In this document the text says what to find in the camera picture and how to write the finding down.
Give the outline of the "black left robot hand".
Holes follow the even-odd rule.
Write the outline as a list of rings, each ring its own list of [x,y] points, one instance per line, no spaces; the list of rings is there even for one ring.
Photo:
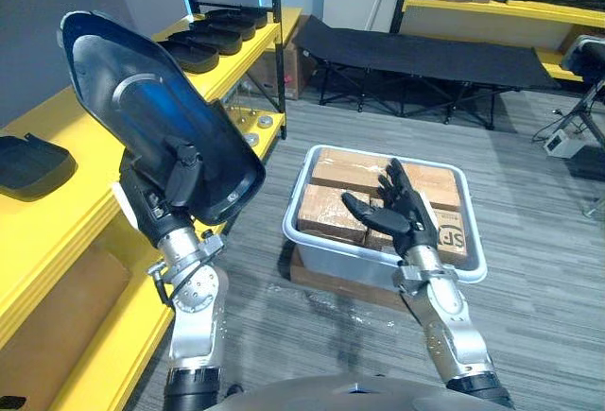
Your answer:
[[[202,183],[203,159],[193,143],[174,136],[164,139],[162,151],[168,168],[152,176],[144,157],[126,148],[113,192],[130,224],[153,247],[184,255],[199,248],[190,210]]]

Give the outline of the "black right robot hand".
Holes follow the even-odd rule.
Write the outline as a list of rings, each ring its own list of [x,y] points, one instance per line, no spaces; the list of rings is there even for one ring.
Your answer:
[[[365,227],[390,236],[401,257],[418,246],[436,249],[438,229],[401,163],[391,159],[386,175],[380,175],[378,181],[382,207],[365,203],[349,192],[341,194],[341,200],[352,216]]]

